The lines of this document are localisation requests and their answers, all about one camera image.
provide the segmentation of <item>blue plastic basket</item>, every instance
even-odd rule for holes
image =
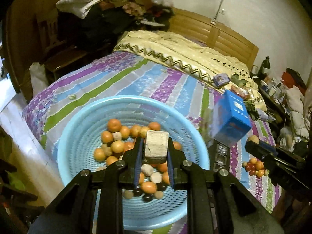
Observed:
[[[80,110],[66,125],[60,138],[57,162],[64,185],[82,169],[94,171],[103,165],[93,159],[93,151],[102,144],[100,134],[109,119],[123,125],[147,126],[152,121],[161,124],[174,141],[181,143],[188,160],[209,169],[205,143],[194,126],[178,111],[159,101],[139,96],[114,96],[95,101]],[[164,227],[187,214],[186,191],[170,187],[161,200],[143,202],[132,198],[123,200],[124,229],[151,230]]]

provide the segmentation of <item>wooden chair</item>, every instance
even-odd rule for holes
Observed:
[[[57,9],[45,15],[37,15],[41,46],[45,55],[45,68],[52,72],[57,80],[57,71],[86,56],[88,53],[74,45],[68,46],[66,40],[57,39]]]

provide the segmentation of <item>bottle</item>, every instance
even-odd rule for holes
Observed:
[[[260,80],[263,80],[266,78],[266,76],[269,73],[269,70],[271,68],[271,64],[269,62],[269,56],[266,57],[266,59],[262,62],[261,67],[259,69],[258,77]]]

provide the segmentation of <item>yellow blanket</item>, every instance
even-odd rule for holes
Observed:
[[[258,86],[250,78],[246,64],[235,57],[224,56],[209,47],[201,47],[179,34],[163,31],[157,33],[143,30],[131,31],[118,42],[114,51],[128,51],[140,55],[192,75],[212,87],[214,87],[212,78],[215,75],[226,73],[231,78],[233,74],[238,74],[240,79],[247,80],[245,87],[255,107],[266,110]],[[230,82],[218,90],[223,93],[232,85],[234,84]]]

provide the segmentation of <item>floor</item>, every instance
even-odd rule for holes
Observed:
[[[0,107],[5,106],[0,109],[0,125],[12,137],[12,152],[8,161],[17,167],[26,190],[39,196],[34,204],[47,206],[64,187],[57,167],[21,116],[26,106],[23,95],[14,94],[7,105],[6,102],[6,98],[0,98]]]

